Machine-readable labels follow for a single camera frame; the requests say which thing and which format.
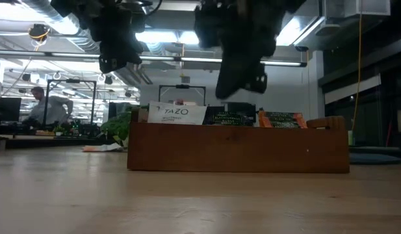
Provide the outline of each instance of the ceiling light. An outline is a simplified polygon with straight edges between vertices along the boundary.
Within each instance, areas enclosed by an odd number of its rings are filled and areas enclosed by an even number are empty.
[[[99,55],[85,53],[52,53],[53,56],[66,58],[99,59]]]
[[[51,83],[51,84],[54,85],[57,88],[65,88],[65,86],[62,86],[61,84],[53,84],[53,83]]]
[[[2,96],[2,98],[21,98],[21,99],[29,99],[29,100],[34,100],[34,97],[25,97],[25,96]]]
[[[282,62],[282,61],[261,61],[264,65],[270,66],[301,66],[301,62]]]
[[[291,45],[299,37],[300,31],[300,22],[294,17],[278,35],[277,46]]]
[[[180,36],[180,42],[188,45],[199,44],[199,38],[193,31],[185,31]]]
[[[135,34],[136,39],[145,43],[176,42],[177,36],[173,31],[145,31]]]
[[[182,57],[183,62],[222,62],[221,58],[187,58]]]
[[[324,21],[325,17],[322,16],[320,17],[320,19],[318,19],[316,21],[316,23],[314,23],[308,30],[306,30],[306,32],[304,32],[293,44],[296,46],[297,44],[299,44],[304,38],[306,38],[307,36],[309,36],[309,34],[311,32],[313,32],[323,21]]]
[[[0,55],[45,56],[43,52],[0,50]]]
[[[70,94],[70,95],[75,95],[75,94],[76,94],[75,91],[69,90],[69,89],[64,89],[63,92],[65,92],[65,93],[67,93],[67,94]]]
[[[164,56],[140,56],[140,59],[148,61],[174,61],[174,57]]]
[[[52,94],[52,96],[57,96],[57,97],[61,97],[61,98],[69,98],[68,96],[63,95],[63,94]]]

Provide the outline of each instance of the yellow cable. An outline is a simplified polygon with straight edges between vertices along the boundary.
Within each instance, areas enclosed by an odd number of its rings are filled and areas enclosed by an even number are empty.
[[[40,36],[31,36],[31,35],[30,35],[30,37],[31,37],[31,38],[35,38],[35,39],[37,39],[37,38],[42,38],[42,37],[47,36],[47,34],[49,34],[49,32],[50,32],[50,29],[47,30],[47,32],[45,32],[44,34],[41,34]]]
[[[352,124],[352,131],[355,129],[356,115],[357,115],[357,102],[359,101],[359,87],[361,85],[361,70],[362,70],[362,0],[360,2],[360,15],[359,15],[359,55],[357,62],[357,91],[355,100],[354,122]]]

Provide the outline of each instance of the wooden crate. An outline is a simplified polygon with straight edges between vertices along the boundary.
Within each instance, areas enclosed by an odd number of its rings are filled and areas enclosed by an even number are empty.
[[[349,172],[343,117],[308,121],[309,129],[144,123],[137,112],[132,119],[130,170]]]

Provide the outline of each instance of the wooden table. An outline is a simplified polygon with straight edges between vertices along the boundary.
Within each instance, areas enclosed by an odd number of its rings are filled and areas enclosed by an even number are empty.
[[[130,172],[126,153],[0,156],[0,233],[401,233],[401,165],[350,174]]]

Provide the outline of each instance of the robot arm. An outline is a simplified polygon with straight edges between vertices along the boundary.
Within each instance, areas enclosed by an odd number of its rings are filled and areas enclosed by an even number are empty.
[[[200,46],[220,46],[223,51],[217,98],[228,98],[240,88],[265,92],[267,76],[261,58],[274,54],[275,38],[285,13],[297,11],[304,2],[201,0],[201,6],[194,11],[194,30]],[[99,67],[103,73],[120,69],[127,62],[142,62],[138,54],[143,49],[135,33],[144,31],[146,18],[152,12],[145,14],[142,7],[152,5],[151,2],[52,0],[51,5],[62,16],[75,14],[81,28],[89,29],[94,41],[100,42]]]

